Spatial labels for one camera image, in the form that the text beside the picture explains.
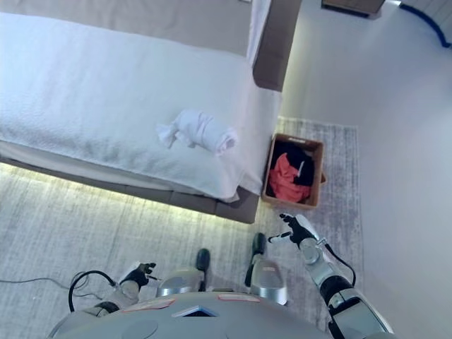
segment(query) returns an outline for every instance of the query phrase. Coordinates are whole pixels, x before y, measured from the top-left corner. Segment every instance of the black wire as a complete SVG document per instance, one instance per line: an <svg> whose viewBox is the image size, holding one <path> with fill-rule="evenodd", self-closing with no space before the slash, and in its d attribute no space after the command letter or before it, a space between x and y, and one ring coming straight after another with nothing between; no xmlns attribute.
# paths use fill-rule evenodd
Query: black wire
<svg viewBox="0 0 452 339"><path fill-rule="evenodd" d="M353 281L352 286L355 286L356 283L356 272L353 269L352 266L350 266L348 263L346 263L344 260L342 260L336 253L334 253L333 249L331 248L330 244L325 244L325 248L328 250L328 252L331 253L332 256L334 256L339 262L343 263L345 266L347 266L353 273Z"/></svg>
<svg viewBox="0 0 452 339"><path fill-rule="evenodd" d="M71 284L73 283L73 281L81 274L83 274L84 271L78 272L77 274L74 275L74 277L71 280ZM36 281L50 281L51 283L54 283L56 286L64 289L64 290L69 290L70 287L63 285L62 283L60 283L58 280L55 280L53 278L49 278L49 277L39 277L39 278L33 278L33 279L27 279L27 280L4 280L4 279L0 279L0 283L5 283L5 284L26 284L26 283L34 283ZM88 277L86 277L86 279L75 288L75 290L79 290L83 287L85 287L88 284ZM92 295L94 297L96 297L99 300L102 300L101 297L99 297L97 294L95 293L85 293L84 295L77 295L77 294L73 294L74 297L87 297L88 295Z"/></svg>
<svg viewBox="0 0 452 339"><path fill-rule="evenodd" d="M77 283L78 283L83 277L88 276L88 275L90 275L90 274L98 274L98 275L101 275L102 277L104 277L105 279L108 280L108 283L109 283L112 287L116 286L116 282L115 282L113 279L111 279L106 273L103 273L101 270L89 270L88 272L81 273L77 278L74 279L74 281L73 281L72 284L71 284L71 287L69 288L68 302L69 302L69 310L70 310L71 312L74 312L73 302L72 302L72 294L73 294L73 291L75 290Z"/></svg>

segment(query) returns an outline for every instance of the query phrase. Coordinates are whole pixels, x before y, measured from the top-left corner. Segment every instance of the white towel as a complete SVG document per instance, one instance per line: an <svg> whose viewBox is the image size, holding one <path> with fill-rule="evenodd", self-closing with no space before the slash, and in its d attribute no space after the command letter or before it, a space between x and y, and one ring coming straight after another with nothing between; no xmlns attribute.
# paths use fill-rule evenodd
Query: white towel
<svg viewBox="0 0 452 339"><path fill-rule="evenodd" d="M220 156L237 144L237 132L212 116L195 109L184 109L170 125L157 125L163 145L170 148L175 139L188 147L200 145Z"/></svg>

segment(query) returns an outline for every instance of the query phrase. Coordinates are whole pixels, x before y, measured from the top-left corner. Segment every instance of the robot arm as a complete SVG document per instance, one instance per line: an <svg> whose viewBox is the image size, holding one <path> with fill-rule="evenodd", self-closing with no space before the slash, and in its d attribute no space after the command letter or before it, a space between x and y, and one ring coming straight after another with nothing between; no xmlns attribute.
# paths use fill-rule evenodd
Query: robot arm
<svg viewBox="0 0 452 339"><path fill-rule="evenodd" d="M338 267L324 254L311 223L303 216L282 214L280 217L292 229L271 237L270 243L293 242L300 251L304 264L328 307L331 321L328 324L335 339L394 338L391 327L360 291L344 277Z"/></svg>

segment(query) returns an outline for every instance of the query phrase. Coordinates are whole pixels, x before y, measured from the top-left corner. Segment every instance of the carpet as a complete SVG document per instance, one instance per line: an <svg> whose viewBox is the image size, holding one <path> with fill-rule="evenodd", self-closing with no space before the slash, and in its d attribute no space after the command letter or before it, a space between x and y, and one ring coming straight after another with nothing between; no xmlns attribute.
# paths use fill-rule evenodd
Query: carpet
<svg viewBox="0 0 452 339"><path fill-rule="evenodd" d="M193 265L196 252L205 247L212 256L208 286L245 291L253 236L288 230L278 217L284 211L307 216L355 267L357 286L363 286L356 128L279 118L277 130L325 143L328 182L317 209L281 209L261 201L253 225L0 164L0 279L47 276L69 285L76 272L90 269L118 279L136 260L156 262L155 276L163 278ZM267 255L287 280L289 308L325 331L328 312L296 246L269 244ZM156 286L144 287L141 299L153 297ZM45 338L69 311L67 291L51 282L0 288L1 338ZM108 290L101 278L92 278L83 292L105 295ZM74 304L81 308L94 302L86 297Z"/></svg>

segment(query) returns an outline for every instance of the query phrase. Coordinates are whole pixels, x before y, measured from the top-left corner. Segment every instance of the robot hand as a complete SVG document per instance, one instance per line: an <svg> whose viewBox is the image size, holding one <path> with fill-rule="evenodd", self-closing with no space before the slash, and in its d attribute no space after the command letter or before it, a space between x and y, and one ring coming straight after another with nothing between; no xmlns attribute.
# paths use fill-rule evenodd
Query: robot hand
<svg viewBox="0 0 452 339"><path fill-rule="evenodd" d="M139 288L142 288L149 283L149 279L158 280L151 275L155 266L155 263L139 263L138 267L131 271L120 284L132 280L138 284Z"/></svg>
<svg viewBox="0 0 452 339"><path fill-rule="evenodd" d="M317 235L316 230L312 227L309 220L307 220L303 215L298 214L296 216L292 216L290 214L280 214L280 218L282 221L287 223L292 231L284 232L274 237L269 237L268 242L277 243L277 242L293 242L299 247L303 240L307 238L319 240L319 236Z"/></svg>

